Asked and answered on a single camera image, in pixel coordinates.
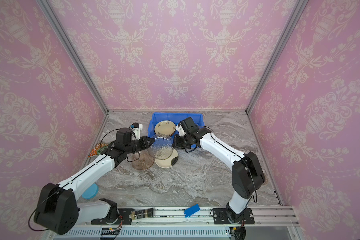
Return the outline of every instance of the blue plastic lid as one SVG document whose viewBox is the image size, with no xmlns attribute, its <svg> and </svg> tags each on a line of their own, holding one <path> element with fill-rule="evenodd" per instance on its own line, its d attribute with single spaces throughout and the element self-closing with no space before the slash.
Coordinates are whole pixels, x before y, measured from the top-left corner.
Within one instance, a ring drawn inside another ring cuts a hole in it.
<svg viewBox="0 0 360 240">
<path fill-rule="evenodd" d="M 96 185 L 96 183 L 92 184 L 85 190 L 85 192 L 81 195 L 85 199 L 91 199 L 94 196 L 96 196 L 97 192 L 99 191 L 99 186 Z"/>
</svg>

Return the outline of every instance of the blue plastic bin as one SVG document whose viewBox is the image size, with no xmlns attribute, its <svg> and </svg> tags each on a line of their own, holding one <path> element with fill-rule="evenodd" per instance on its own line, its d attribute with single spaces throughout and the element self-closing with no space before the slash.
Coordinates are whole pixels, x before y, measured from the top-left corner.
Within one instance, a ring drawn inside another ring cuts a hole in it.
<svg viewBox="0 0 360 240">
<path fill-rule="evenodd" d="M 152 120 L 149 122 L 148 126 L 148 137 L 153 137 L 155 135 L 155 126 L 159 122 L 169 120 L 177 125 L 187 117 L 191 117 L 198 126 L 204 126 L 203 115 L 201 113 L 153 113 Z M 179 134 L 177 130 L 172 135 L 172 138 L 174 138 L 176 134 Z"/>
</svg>

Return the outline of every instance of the black cable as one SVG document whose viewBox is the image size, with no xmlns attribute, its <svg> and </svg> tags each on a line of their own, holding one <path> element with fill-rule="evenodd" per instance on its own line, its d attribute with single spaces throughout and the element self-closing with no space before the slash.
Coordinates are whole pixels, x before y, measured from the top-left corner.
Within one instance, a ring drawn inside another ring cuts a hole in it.
<svg viewBox="0 0 360 240">
<path fill-rule="evenodd" d="M 236 238 L 237 240 L 244 240 L 245 237 L 246 237 L 246 235 L 247 235 L 247 231 L 246 231 L 245 227 L 240 227 L 240 228 L 238 228 L 237 230 L 235 230 L 234 234 L 235 234 L 235 238 Z"/>
<path fill-rule="evenodd" d="M 210 127 L 207 127 L 207 126 L 199 126 L 199 127 L 206 127 L 206 128 L 209 128 L 209 129 L 211 130 L 211 133 L 213 132 L 213 130 L 212 130 Z M 238 157 L 240 157 L 237 153 L 235 153 L 235 152 L 233 152 L 233 151 L 229 150 L 229 149 L 228 149 L 228 148 L 226 148 L 223 144 L 221 144 L 220 142 L 216 141 L 216 140 L 213 138 L 212 134 L 211 134 L 211 137 L 212 137 L 212 139 L 213 139 L 215 142 L 217 142 L 218 144 L 220 144 L 221 146 L 223 146 L 225 149 L 227 149 L 228 151 L 232 152 L 234 155 L 237 155 Z M 252 180 L 252 184 L 253 184 L 253 188 L 254 188 L 254 194 L 256 195 L 256 200 L 255 200 L 255 199 L 253 199 L 253 201 L 254 201 L 254 203 L 257 203 L 257 191 L 256 191 L 256 185 L 254 185 L 254 181 L 253 181 L 253 177 L 252 177 L 252 174 L 251 174 L 251 170 L 250 170 L 250 168 L 248 167 L 248 164 L 247 164 L 245 161 L 243 161 L 243 162 L 244 162 L 245 166 L 247 167 L 248 171 L 250 172 L 250 176 L 251 176 L 251 180 Z"/>
<path fill-rule="evenodd" d="M 42 229 L 42 230 L 37 230 L 37 229 L 34 229 L 31 227 L 31 218 L 32 218 L 32 215 L 36 212 L 36 210 L 40 207 L 41 204 L 43 204 L 46 200 L 48 200 L 50 197 L 52 197 L 55 193 L 57 193 L 58 191 L 60 191 L 60 189 L 58 189 L 56 192 L 54 192 L 53 194 L 51 194 L 49 197 L 47 197 L 44 201 L 42 201 L 36 208 L 35 210 L 33 210 L 33 212 L 31 213 L 31 215 L 29 216 L 29 219 L 28 219 L 28 227 L 32 230 L 32 231 L 35 231 L 35 232 L 42 232 L 42 231 L 46 231 L 46 230 L 49 230 L 48 228 L 46 229 Z"/>
<path fill-rule="evenodd" d="M 104 140 L 104 138 L 110 133 L 110 132 L 113 132 L 113 131 L 116 131 L 116 130 L 119 130 L 119 129 L 113 129 L 112 131 L 109 131 L 107 132 L 107 134 L 101 139 L 100 141 L 100 147 L 101 147 L 101 142 Z"/>
<path fill-rule="evenodd" d="M 103 160 L 105 157 L 108 157 L 108 155 L 103 156 L 102 159 L 98 160 L 96 163 L 100 162 L 101 160 Z M 82 175 L 83 173 L 85 173 L 86 171 L 88 171 L 91 167 L 95 166 L 95 164 L 91 165 L 90 167 L 88 167 L 86 170 L 84 170 L 82 173 L 80 173 L 79 175 L 77 175 L 76 177 L 74 177 L 71 181 L 75 180 L 77 177 L 79 177 L 80 175 Z"/>
<path fill-rule="evenodd" d="M 191 151 L 189 151 L 189 152 L 193 152 L 193 151 L 195 151 L 197 149 L 197 146 L 194 148 L 194 149 L 192 149 Z"/>
<path fill-rule="evenodd" d="M 140 152 L 137 152 L 137 153 L 139 154 L 139 157 L 138 157 L 136 160 L 139 160 L 139 158 L 140 158 Z M 127 162 L 134 162 L 134 161 L 136 161 L 136 160 L 128 161 L 128 156 L 127 156 Z"/>
</svg>

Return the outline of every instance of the beige plate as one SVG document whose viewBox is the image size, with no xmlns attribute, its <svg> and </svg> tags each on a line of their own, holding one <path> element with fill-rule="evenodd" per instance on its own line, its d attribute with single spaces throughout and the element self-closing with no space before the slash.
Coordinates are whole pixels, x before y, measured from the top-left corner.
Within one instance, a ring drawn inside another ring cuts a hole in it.
<svg viewBox="0 0 360 240">
<path fill-rule="evenodd" d="M 155 133 L 172 136 L 176 131 L 176 125 L 168 120 L 161 121 L 155 126 Z"/>
<path fill-rule="evenodd" d="M 160 160 L 160 159 L 156 159 L 155 158 L 155 163 L 159 166 L 159 167 L 162 167 L 162 168 L 169 168 L 169 167 L 172 167 L 172 159 L 174 159 L 175 157 L 178 157 L 179 154 L 177 153 L 176 149 L 173 149 L 173 152 L 171 154 L 171 156 L 167 159 L 164 159 L 164 160 Z"/>
</svg>

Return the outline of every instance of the black mounting plate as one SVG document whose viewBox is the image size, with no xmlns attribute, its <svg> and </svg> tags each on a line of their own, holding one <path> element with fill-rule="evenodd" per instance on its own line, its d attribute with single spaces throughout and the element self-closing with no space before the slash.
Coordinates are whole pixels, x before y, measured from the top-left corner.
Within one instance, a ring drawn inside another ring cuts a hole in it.
<svg viewBox="0 0 360 240">
<path fill-rule="evenodd" d="M 118 209 L 120 215 L 123 217 L 123 225 L 131 225 L 132 224 L 132 218 L 130 218 L 129 216 L 131 215 L 132 211 L 134 209 Z M 101 219 L 94 219 L 91 221 L 91 225 L 105 225 L 106 223 L 103 222 Z M 113 223 L 113 225 L 119 225 L 120 224 L 120 218 L 118 218 L 116 220 L 115 223 Z"/>
<path fill-rule="evenodd" d="M 215 224 L 232 224 L 228 220 L 228 216 L 226 214 L 226 208 L 212 209 L 212 216 L 213 216 L 213 222 Z M 244 224 L 254 224 L 252 209 L 246 208 L 244 210 L 242 217 L 244 220 Z"/>
</svg>

